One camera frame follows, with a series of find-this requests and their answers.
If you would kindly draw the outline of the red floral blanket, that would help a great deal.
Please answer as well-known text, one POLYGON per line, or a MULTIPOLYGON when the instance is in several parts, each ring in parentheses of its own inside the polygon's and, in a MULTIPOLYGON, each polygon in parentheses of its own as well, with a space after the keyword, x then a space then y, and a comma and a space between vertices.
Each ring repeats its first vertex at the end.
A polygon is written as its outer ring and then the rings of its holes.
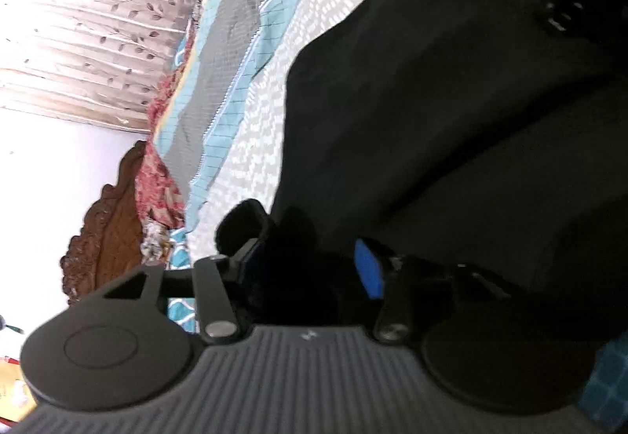
POLYGON ((157 85, 157 95, 150 102, 147 111, 149 135, 145 152, 135 177, 135 203, 139 220, 142 224, 156 221, 167 230, 181 229, 184 226, 184 201, 166 165, 155 150, 153 137, 181 75, 181 68, 177 68, 157 85))

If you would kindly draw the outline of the carved wooden headboard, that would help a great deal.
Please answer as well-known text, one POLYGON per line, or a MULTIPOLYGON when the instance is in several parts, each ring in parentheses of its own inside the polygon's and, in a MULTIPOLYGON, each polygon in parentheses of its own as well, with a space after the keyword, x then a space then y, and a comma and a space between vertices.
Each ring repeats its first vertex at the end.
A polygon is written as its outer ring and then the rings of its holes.
POLYGON ((105 185, 87 210, 80 232, 60 260, 62 291, 75 305, 142 261, 142 224, 135 203, 135 177, 146 143, 136 142, 121 158, 117 183, 105 185))

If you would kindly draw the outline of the black pants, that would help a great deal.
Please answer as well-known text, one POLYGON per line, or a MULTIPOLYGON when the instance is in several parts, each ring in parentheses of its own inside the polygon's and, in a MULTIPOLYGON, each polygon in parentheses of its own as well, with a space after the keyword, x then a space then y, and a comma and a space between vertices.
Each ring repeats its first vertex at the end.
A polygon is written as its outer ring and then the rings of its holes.
POLYGON ((627 328, 627 0, 363 0, 287 74, 257 323, 330 323, 364 241, 627 328))

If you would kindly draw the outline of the patterned teal grey bedsheet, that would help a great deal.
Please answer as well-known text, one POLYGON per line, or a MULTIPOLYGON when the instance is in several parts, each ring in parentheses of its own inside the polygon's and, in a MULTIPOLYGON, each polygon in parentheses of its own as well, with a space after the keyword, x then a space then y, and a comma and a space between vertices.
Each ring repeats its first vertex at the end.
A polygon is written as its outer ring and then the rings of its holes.
POLYGON ((627 328, 604 338, 574 327, 595 351, 578 400, 545 414, 498 414, 440 389, 407 348, 367 332, 369 301, 351 319, 257 323, 246 268, 267 260, 277 231, 287 74, 298 53, 363 0, 203 0, 190 58, 154 132, 183 196, 194 263, 259 247, 227 286, 247 323, 233 344, 206 346, 160 403, 162 433, 622 433, 627 428, 627 328))

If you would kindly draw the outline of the teal wavy pattern pillow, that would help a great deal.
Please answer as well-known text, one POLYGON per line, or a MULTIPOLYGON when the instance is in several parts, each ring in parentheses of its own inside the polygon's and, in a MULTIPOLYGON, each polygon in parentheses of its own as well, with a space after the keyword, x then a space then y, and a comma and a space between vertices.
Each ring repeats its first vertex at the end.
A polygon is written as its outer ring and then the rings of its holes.
MULTIPOLYGON (((190 250, 187 247, 186 231, 184 228, 172 230, 169 233, 170 257, 168 270, 190 270, 190 250)), ((168 318, 188 333, 198 332, 198 323, 195 312, 195 299, 192 294, 184 293, 168 300, 168 318)))

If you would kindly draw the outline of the beige floral curtain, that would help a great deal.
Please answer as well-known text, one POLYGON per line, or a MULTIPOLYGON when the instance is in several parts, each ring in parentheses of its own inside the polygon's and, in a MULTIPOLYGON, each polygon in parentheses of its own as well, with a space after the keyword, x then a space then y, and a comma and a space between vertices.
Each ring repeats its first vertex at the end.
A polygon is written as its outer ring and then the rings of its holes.
POLYGON ((197 0, 1 0, 3 108, 143 132, 197 0))

